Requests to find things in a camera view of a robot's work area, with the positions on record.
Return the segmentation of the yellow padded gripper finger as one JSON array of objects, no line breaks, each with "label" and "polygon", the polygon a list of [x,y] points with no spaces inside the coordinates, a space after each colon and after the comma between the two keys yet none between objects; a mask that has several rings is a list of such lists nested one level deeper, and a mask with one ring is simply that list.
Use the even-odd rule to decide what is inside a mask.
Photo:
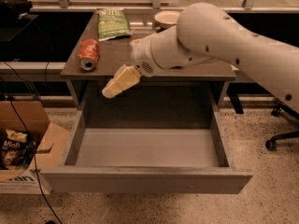
[{"label": "yellow padded gripper finger", "polygon": [[140,81],[140,73],[133,67],[123,65],[102,89],[102,94],[110,99],[126,91]]}]

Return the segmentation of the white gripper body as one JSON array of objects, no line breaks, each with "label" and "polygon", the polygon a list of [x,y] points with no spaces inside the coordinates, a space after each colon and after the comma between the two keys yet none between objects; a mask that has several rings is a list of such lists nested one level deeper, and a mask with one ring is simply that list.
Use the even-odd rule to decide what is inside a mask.
[{"label": "white gripper body", "polygon": [[145,77],[153,77],[160,73],[160,67],[154,61],[151,53],[151,41],[153,37],[154,35],[148,35],[130,42],[132,46],[132,65]]}]

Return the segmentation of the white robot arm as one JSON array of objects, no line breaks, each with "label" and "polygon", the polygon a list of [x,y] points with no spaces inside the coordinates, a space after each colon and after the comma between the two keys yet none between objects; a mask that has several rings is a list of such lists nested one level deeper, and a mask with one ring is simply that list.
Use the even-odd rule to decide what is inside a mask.
[{"label": "white robot arm", "polygon": [[102,89],[113,98],[140,78],[207,58],[227,62],[295,112],[299,112],[299,48],[257,35],[208,3],[186,7],[175,26],[131,42],[132,64],[123,65]]}]

